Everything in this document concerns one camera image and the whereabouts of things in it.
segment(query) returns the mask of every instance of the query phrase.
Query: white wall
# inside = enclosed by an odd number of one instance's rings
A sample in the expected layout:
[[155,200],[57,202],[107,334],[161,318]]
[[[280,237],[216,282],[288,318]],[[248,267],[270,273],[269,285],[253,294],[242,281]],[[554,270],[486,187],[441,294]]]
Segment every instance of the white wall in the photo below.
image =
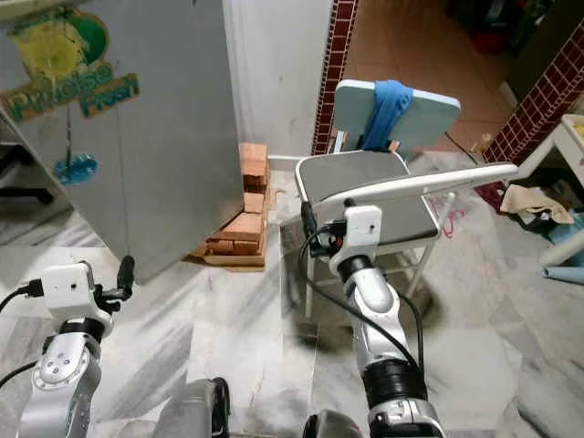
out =
[[224,0],[240,141],[310,153],[329,12],[330,0]]

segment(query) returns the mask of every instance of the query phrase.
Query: white chair backrest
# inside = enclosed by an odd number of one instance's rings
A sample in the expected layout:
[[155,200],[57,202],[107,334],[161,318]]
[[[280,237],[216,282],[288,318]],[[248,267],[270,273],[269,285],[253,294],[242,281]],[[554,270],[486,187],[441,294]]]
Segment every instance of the white chair backrest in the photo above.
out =
[[[367,128],[375,108],[375,84],[344,79],[335,92],[335,127],[356,140]],[[441,94],[415,89],[408,109],[401,115],[390,138],[401,142],[401,153],[436,143],[460,115],[460,102]]]

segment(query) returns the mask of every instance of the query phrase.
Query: orange tiled floor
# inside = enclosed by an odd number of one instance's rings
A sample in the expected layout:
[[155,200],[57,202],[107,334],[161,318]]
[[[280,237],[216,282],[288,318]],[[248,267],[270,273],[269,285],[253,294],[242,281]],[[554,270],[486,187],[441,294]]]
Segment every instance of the orange tiled floor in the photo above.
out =
[[[394,78],[461,101],[450,129],[470,150],[484,133],[495,136],[512,109],[498,91],[507,55],[478,53],[445,11],[445,0],[360,0],[345,78]],[[436,149],[451,150],[444,137]]]

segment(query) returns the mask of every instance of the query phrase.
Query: blue fabric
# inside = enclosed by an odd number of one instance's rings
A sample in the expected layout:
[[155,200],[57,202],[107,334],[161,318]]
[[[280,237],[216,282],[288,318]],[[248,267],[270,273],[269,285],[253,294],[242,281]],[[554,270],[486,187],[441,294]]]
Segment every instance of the blue fabric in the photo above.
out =
[[360,149],[387,151],[390,132],[410,106],[412,96],[413,90],[397,80],[375,81],[375,109],[361,137]]

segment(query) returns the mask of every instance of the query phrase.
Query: stack of bricks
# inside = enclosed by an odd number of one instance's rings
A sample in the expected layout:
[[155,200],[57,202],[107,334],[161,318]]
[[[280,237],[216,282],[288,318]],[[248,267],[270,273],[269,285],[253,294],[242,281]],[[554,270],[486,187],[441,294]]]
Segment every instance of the stack of bricks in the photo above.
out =
[[267,183],[269,168],[265,144],[239,145],[244,178],[244,210],[213,233],[198,254],[209,265],[263,268],[266,264]]

